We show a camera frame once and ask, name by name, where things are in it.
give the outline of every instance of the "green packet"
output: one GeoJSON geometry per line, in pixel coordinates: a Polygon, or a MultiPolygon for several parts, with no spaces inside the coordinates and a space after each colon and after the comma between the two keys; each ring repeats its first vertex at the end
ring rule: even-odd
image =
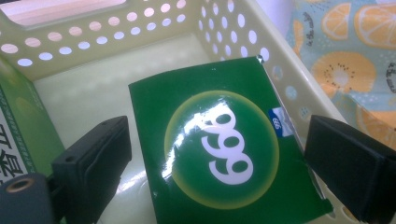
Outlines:
{"type": "Polygon", "coordinates": [[[332,211],[256,57],[129,88],[158,223],[305,223],[332,211]]]}
{"type": "Polygon", "coordinates": [[[35,85],[0,57],[0,185],[19,175],[50,175],[63,152],[35,85]]]}

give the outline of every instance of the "white plastic basket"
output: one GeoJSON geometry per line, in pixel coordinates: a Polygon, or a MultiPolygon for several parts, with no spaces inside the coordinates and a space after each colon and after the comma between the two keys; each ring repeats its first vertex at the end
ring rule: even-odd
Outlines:
{"type": "MultiPolygon", "coordinates": [[[[312,114],[343,120],[254,0],[131,0],[27,27],[0,13],[0,46],[35,83],[66,147],[97,123],[128,116],[134,158],[102,223],[155,223],[127,87],[138,79],[261,54],[302,146],[312,114]]],[[[356,222],[321,185],[334,212],[314,222],[356,222]]]]}

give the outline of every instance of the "green bag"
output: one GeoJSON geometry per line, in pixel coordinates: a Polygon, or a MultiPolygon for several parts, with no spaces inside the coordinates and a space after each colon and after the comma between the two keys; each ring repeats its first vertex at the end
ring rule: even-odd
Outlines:
{"type": "Polygon", "coordinates": [[[158,223],[305,223],[332,211],[257,58],[129,88],[158,223]]]}

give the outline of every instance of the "blue label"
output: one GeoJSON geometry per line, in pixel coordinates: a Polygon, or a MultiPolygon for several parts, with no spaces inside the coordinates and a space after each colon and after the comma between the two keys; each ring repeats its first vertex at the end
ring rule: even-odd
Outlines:
{"type": "Polygon", "coordinates": [[[285,114],[282,107],[270,109],[268,115],[277,137],[293,135],[289,117],[285,114]]]}

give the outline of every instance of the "666 logo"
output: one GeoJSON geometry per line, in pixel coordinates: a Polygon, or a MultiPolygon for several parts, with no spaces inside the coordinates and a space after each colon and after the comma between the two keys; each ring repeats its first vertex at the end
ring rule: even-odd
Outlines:
{"type": "Polygon", "coordinates": [[[271,121],[234,92],[192,96],[166,128],[163,178],[212,208],[235,209],[255,202],[271,187],[279,162],[271,121]]]}

